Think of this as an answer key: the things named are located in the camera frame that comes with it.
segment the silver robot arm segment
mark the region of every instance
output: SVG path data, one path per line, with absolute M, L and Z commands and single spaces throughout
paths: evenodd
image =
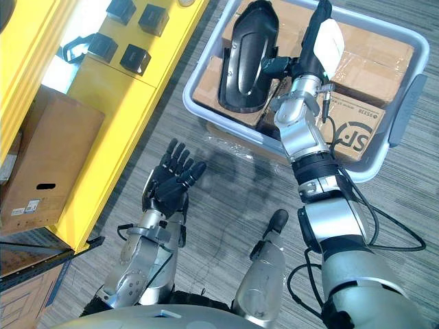
M 297 77 L 275 124 L 305 203 L 298 211 L 303 238 L 323 255 L 323 322 L 330 329 L 424 328 L 392 270 L 367 246 L 356 196 L 314 123 L 309 96 L 319 87 L 315 77 Z
M 143 295 L 158 246 L 171 238 L 171 233 L 161 227 L 164 220 L 159 211 L 151 209 L 144 213 L 137 226 L 128 229 L 119 262 L 97 292 L 97 296 L 110 307 L 135 305 Z

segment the brown cardboard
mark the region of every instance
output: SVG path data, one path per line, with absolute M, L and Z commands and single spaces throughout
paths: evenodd
M 193 92 L 192 98 L 195 102 L 207 106 L 210 109 L 229 117 L 235 121 L 243 123 L 248 127 L 255 127 L 259 122 L 262 114 L 265 111 L 265 107 L 271 100 L 271 97 L 276 91 L 278 86 L 278 81 L 273 80 L 270 93 L 268 96 L 267 104 L 260 111 L 255 113 L 235 113 L 223 108 L 220 103 L 218 103 L 218 86 L 220 85 L 222 70 L 222 60 L 218 57 L 212 57 L 209 61 L 209 65 L 203 73 L 203 76 L 198 83 L 197 88 Z
M 8 154 L 6 154 L 6 158 L 1 164 L 0 167 L 0 184 L 4 185 L 6 182 L 8 182 L 9 177 L 11 176 L 12 170 L 14 168 L 16 158 L 19 154 L 20 144 L 21 144 L 21 137 L 22 137 L 21 131 L 17 133 L 14 140 L 12 141 L 11 148 L 8 151 Z
M 0 329 L 32 328 L 43 313 L 62 270 L 58 265 L 0 293 Z
M 245 10 L 244 0 L 223 33 L 225 47 L 230 45 L 233 25 Z M 279 17 L 278 54 L 300 55 L 303 35 L 312 10 L 282 0 L 272 0 Z M 339 23 L 345 50 L 333 81 L 337 91 L 356 99 L 383 107 L 390 103 L 404 78 L 413 47 L 403 42 L 372 33 L 352 25 Z
M 319 106 L 322 106 L 322 98 L 318 98 Z M 329 105 L 329 115 L 335 122 L 335 140 L 339 140 L 335 146 L 338 156 L 352 161 L 359 161 L 367 150 L 377 128 L 384 116 L 385 111 L 363 103 L 351 97 L 332 93 Z M 324 140 L 328 143 L 333 139 L 333 128 L 327 120 L 323 124 L 319 117 L 316 122 Z
M 2 235 L 58 221 L 103 120 L 101 112 L 40 87 L 23 123 L 14 170 L 2 189 Z

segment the plastic tray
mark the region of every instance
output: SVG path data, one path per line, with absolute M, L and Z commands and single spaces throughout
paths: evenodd
M 318 4 L 317 1 L 312 0 L 287 1 L 310 9 L 315 9 Z M 281 143 L 276 139 L 227 119 L 226 117 L 196 104 L 192 99 L 192 94 L 209 63 L 211 56 L 222 56 L 222 33 L 240 3 L 240 0 L 230 0 L 224 8 L 223 14 L 198 60 L 198 65 L 185 86 L 185 90 L 183 91 L 183 103 L 191 113 L 214 123 L 219 129 L 263 147 L 274 154 L 285 156 Z M 400 89 L 394 100 L 387 106 L 383 121 L 381 122 L 377 133 L 371 140 L 368 149 L 360 161 L 347 162 L 345 164 L 354 181 L 367 182 L 374 178 L 380 170 L 389 147 L 397 146 L 402 134 L 404 133 L 412 108 L 414 107 L 417 97 L 422 90 L 423 83 L 425 82 L 425 79 L 415 78 L 423 77 L 421 74 L 428 62 L 429 44 L 423 36 L 410 29 L 339 7 L 333 7 L 332 17 L 336 21 L 354 25 L 389 38 L 400 40 L 414 48 L 412 59 L 403 81 L 401 82 Z

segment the cable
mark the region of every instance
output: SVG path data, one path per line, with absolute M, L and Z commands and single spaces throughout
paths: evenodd
M 314 263 L 308 263 L 307 262 L 307 264 L 302 264 L 302 265 L 299 265 L 299 266 L 297 266 L 295 269 L 293 269 L 292 271 L 291 271 L 291 273 L 289 274 L 289 276 L 288 276 L 288 279 L 287 279 L 287 288 L 288 288 L 288 292 L 289 292 L 289 294 L 291 295 L 291 297 L 292 297 L 292 299 L 297 303 L 297 304 L 299 304 L 299 305 L 301 305 L 305 310 L 307 310 L 308 312 L 310 312 L 311 314 L 313 314 L 313 315 L 315 315 L 316 317 L 318 317 L 319 319 L 322 319 L 322 315 L 318 312 L 318 311 L 316 311 L 316 310 L 314 310 L 312 307 L 310 307 L 309 305 L 307 305 L 307 304 L 305 304 L 294 292 L 293 292 L 293 289 L 291 288 L 291 281 L 292 281 L 292 279 L 293 279 L 293 277 L 294 277 L 294 275 L 298 272 L 298 271 L 300 271 L 301 269 L 303 269 L 303 268 L 308 268 L 308 274 L 311 272 L 311 275 L 310 275 L 310 277 L 309 277 L 309 281 L 310 282 L 313 282 L 314 283 L 314 286 L 316 285 L 316 283 L 314 282 L 314 277 L 313 277 L 313 275 L 312 275 L 312 270 L 311 270 L 311 268 L 312 267 L 316 267 L 316 268 L 318 268 L 318 269 L 322 269 L 322 265 L 319 265 L 319 264 L 314 264 Z
M 413 237 L 413 239 L 417 240 L 420 245 L 418 247 L 392 247 L 392 246 L 387 246 L 387 245 L 375 245 L 375 244 L 371 245 L 371 244 L 369 244 L 369 247 L 374 248 L 374 249 L 380 249 L 380 250 L 390 250 L 393 252 L 419 252 L 421 250 L 424 250 L 427 247 L 427 244 L 425 243 L 425 241 L 419 235 L 417 235 L 417 233 L 413 232 L 407 226 L 402 224 L 400 221 L 398 221 L 394 217 L 390 216 L 388 213 L 382 211 L 381 209 L 379 209 L 375 206 L 372 206 L 372 208 L 375 212 L 379 213 L 381 216 L 387 218 L 393 224 L 399 226 L 401 229 L 406 231 L 410 236 Z
M 371 240 L 369 241 L 369 245 L 373 245 L 375 243 L 375 241 L 377 240 L 378 233 L 379 233 L 378 216 L 377 216 L 376 212 L 374 211 L 373 206 L 369 203 L 369 201 L 366 199 L 366 197 L 363 195 L 363 193 L 361 193 L 358 186 L 354 183 L 354 181 L 352 180 L 352 178 L 350 177 L 350 175 L 348 174 L 346 169 L 340 164 L 338 167 L 339 167 L 338 170 L 340 170 L 342 172 L 343 176 L 348 180 L 349 184 L 352 186 L 352 188 L 358 194 L 359 198 L 362 200 L 362 203 L 367 207 L 367 209 L 369 209 L 370 214 L 372 215 L 372 218 L 373 218 L 373 221 L 375 224 L 375 229 L 373 232 L 373 236 L 372 236 Z
M 124 237 L 121 233 L 122 230 L 127 230 L 128 228 L 133 228 L 134 224 L 124 224 L 117 226 L 117 235 L 119 235 L 119 238 L 126 241 L 126 237 Z
M 308 276 L 309 276 L 309 283 L 311 283 L 311 288 L 313 289 L 314 292 L 314 296 L 316 297 L 317 303 L 320 305 L 320 307 L 323 307 L 323 301 L 322 298 L 320 297 L 320 294 L 318 293 L 317 290 L 317 286 L 316 286 L 316 281 L 314 280 L 314 276 L 313 276 L 313 271 L 311 268 L 311 262 L 309 261 L 309 252 L 311 251 L 311 248 L 308 248 L 305 250 L 305 260 L 307 262 L 307 270 L 308 270 Z
M 331 146 L 329 149 L 331 151 L 331 155 L 332 155 L 333 159 L 337 160 L 335 157 L 335 146 L 340 142 L 340 139 L 335 140 L 337 138 L 337 136 L 335 135 L 336 128 L 335 128 L 334 119 L 332 119 L 331 116 L 328 116 L 328 120 L 330 120 L 331 125 L 332 125 L 332 141 L 331 141 Z M 372 236 L 371 240 L 369 241 L 369 245 L 372 245 L 377 240 L 378 233 L 379 233 L 379 222 L 378 222 L 377 214 L 373 211 L 373 208 L 369 204 L 369 201 L 366 199 L 366 197 L 363 195 L 363 193 L 361 193 L 361 191 L 359 190 L 357 185 L 354 183 L 354 181 L 352 181 L 352 179 L 351 179 L 350 175 L 348 174 L 348 172 L 346 171 L 346 169 L 340 163 L 338 163 L 337 165 L 339 167 L 338 169 L 342 172 L 343 176 L 348 180 L 349 184 L 352 186 L 352 188 L 358 194 L 358 196 L 363 201 L 364 205 L 369 209 L 370 214 L 372 215 L 373 221 L 375 223 L 375 231 L 373 232 L 373 236 Z
M 169 263 L 169 261 L 171 260 L 173 255 L 174 254 L 170 254 L 169 257 L 162 264 L 162 266 L 160 266 L 160 268 L 157 270 L 157 272 L 152 276 L 151 280 L 146 284 L 145 290 L 150 287 L 150 285 L 153 283 L 154 279 L 157 278 L 157 276 L 160 274 L 160 272 L 165 268 L 166 264 Z
M 333 159 L 337 160 L 335 157 L 334 149 L 335 149 L 335 146 L 340 142 L 340 139 L 335 140 L 335 138 L 336 138 L 335 121 L 330 116 L 328 116 L 328 119 L 330 120 L 332 128 L 333 128 L 333 138 L 332 138 L 332 142 L 331 142 L 331 146 L 330 146 L 330 151 L 331 151 L 331 155 L 332 155 Z M 363 193 L 361 193 L 360 189 L 354 183 L 354 181 L 350 177 L 347 170 L 340 163 L 338 163 L 338 167 L 339 167 L 338 169 L 340 170 L 340 172 L 348 180 L 349 184 L 352 186 L 352 188 L 355 190 L 356 194 L 359 196 L 360 200 L 358 200 L 358 201 L 361 204 L 365 205 L 367 207 L 367 209 L 369 209 L 370 214 L 372 215 L 373 221 L 375 223 L 375 231 L 374 231 L 374 234 L 373 234 L 373 236 L 368 244 L 368 247 L 380 249 L 380 250 L 389 250 L 389 251 L 393 251 L 393 252 L 417 252 L 420 250 L 424 250 L 426 248 L 427 244 L 419 235 L 417 235 L 415 232 L 413 232 L 411 229 L 409 229 L 407 226 L 402 224 L 400 221 L 398 221 L 394 217 L 390 216 L 388 213 L 369 204 L 368 200 L 363 195 Z M 394 223 L 395 225 L 397 225 L 398 227 L 400 227 L 401 229 L 406 231 L 408 234 L 410 234 L 410 236 L 412 236 L 415 240 L 417 240 L 420 243 L 420 245 L 418 247 L 392 247 L 392 246 L 387 246 L 387 245 L 375 245 L 375 241 L 377 240 L 378 234 L 379 234 L 379 221 L 378 221 L 377 213 L 379 213 L 381 216 L 384 216 L 385 218 L 390 220 L 392 223 Z

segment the robot finger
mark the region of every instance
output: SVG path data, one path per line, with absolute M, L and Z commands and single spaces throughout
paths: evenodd
M 188 161 L 186 161 L 185 165 L 183 166 L 182 172 L 189 170 L 189 168 L 191 168 L 192 165 L 193 165 L 193 159 L 190 158 L 188 159 Z
M 185 161 L 187 159 L 187 157 L 189 156 L 190 152 L 188 149 L 184 150 L 183 153 L 181 153 L 180 158 L 178 159 L 177 162 L 177 167 L 175 170 L 176 175 L 180 175 L 183 171 L 183 166 L 185 165 Z
M 178 158 L 181 155 L 181 152 L 185 149 L 186 145 L 184 143 L 178 144 L 176 150 L 174 151 L 174 154 L 172 155 L 171 161 L 169 162 L 169 170 L 175 171 L 177 167 Z
M 164 167 L 169 166 L 169 161 L 171 161 L 172 151 L 174 150 L 177 143 L 178 143 L 177 138 L 173 138 L 172 141 L 169 143 L 166 149 L 166 153 L 163 154 L 162 160 L 160 161 L 159 164 L 160 166 L 164 166 Z

